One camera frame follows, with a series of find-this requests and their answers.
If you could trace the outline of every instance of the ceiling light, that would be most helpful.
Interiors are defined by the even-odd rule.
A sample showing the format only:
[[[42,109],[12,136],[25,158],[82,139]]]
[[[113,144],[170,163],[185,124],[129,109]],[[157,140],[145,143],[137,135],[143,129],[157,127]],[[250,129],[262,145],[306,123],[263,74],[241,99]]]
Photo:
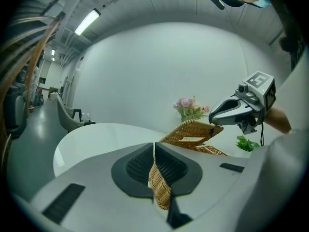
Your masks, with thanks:
[[[75,30],[75,33],[77,35],[81,35],[82,32],[91,24],[94,22],[95,19],[97,19],[101,13],[97,9],[93,9],[86,17],[85,19],[80,23],[80,25]]]

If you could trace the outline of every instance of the robotic arm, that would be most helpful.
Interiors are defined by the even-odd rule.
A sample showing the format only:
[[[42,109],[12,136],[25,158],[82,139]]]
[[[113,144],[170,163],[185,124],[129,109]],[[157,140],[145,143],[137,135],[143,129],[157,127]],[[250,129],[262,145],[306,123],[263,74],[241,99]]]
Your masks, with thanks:
[[[255,127],[262,124],[276,100],[275,93],[274,77],[257,71],[244,79],[233,95],[214,105],[209,122],[238,125],[245,135],[256,132]]]

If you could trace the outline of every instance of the wicker basket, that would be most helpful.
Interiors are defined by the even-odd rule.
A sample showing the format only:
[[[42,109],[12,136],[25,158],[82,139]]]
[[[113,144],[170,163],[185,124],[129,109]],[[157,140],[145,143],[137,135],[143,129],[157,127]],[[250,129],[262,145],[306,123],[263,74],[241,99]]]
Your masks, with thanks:
[[[195,150],[198,152],[228,156],[226,153],[212,146],[203,145],[211,137],[223,131],[223,127],[213,124],[203,123],[196,120],[188,120],[181,123],[176,129],[172,130],[167,136],[160,140],[160,143],[168,143]],[[167,185],[162,174],[157,168],[154,157],[154,164],[149,173],[149,183],[154,191],[155,199],[160,208],[169,209],[170,203],[170,187]]]

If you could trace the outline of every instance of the round white table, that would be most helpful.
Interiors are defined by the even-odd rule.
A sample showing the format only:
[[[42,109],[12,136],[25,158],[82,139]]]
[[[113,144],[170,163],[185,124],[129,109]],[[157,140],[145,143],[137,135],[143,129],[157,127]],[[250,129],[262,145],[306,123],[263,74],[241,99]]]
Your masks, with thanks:
[[[158,142],[165,135],[124,124],[99,123],[80,127],[67,134],[58,144],[54,154],[55,176],[89,157],[132,145]]]

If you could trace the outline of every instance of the gray floor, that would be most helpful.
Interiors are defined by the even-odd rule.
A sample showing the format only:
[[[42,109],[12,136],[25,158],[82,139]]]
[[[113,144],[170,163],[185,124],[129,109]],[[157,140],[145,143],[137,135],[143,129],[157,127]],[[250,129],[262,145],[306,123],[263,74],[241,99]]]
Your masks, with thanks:
[[[44,101],[30,114],[23,134],[13,140],[7,169],[12,192],[29,201],[54,175],[53,157],[67,134],[58,119],[56,101]]]

